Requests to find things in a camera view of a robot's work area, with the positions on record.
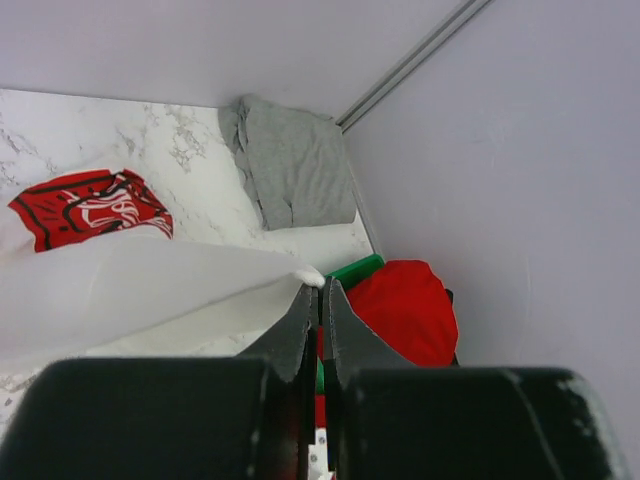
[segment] folded gray cloth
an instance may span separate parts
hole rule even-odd
[[[353,222],[347,152],[329,117],[248,95],[219,109],[218,119],[267,230]]]

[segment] gray fabric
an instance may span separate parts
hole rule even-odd
[[[267,230],[353,222],[347,152],[333,120],[253,95],[219,109],[218,119]]]

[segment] black object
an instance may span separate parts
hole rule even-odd
[[[335,279],[228,359],[81,359],[47,368],[0,449],[0,479],[302,479],[323,318],[339,480],[631,478],[595,396],[557,369],[423,369]]]

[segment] green object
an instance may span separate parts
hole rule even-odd
[[[380,255],[373,254],[358,260],[357,262],[347,265],[346,267],[336,270],[329,274],[340,280],[345,291],[355,287],[365,278],[369,278],[377,270],[384,266],[384,260]]]
[[[324,395],[324,367],[318,359],[318,369],[316,370],[316,395]]]
[[[357,262],[342,267],[340,270],[330,273],[329,277],[335,277],[340,280],[342,288],[345,291],[355,287],[365,278],[369,278],[377,270],[384,266],[384,260],[380,255],[373,254],[358,260]],[[316,394],[324,394],[324,367],[318,359],[318,369],[316,371]]]

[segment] marble surface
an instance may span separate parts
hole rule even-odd
[[[0,90],[2,201],[113,160],[151,186],[173,215],[177,240],[284,252],[323,273],[372,253],[359,216],[350,225],[264,231],[216,109]],[[280,318],[298,286],[283,281],[78,355],[233,355]],[[0,437],[40,369],[0,373]]]

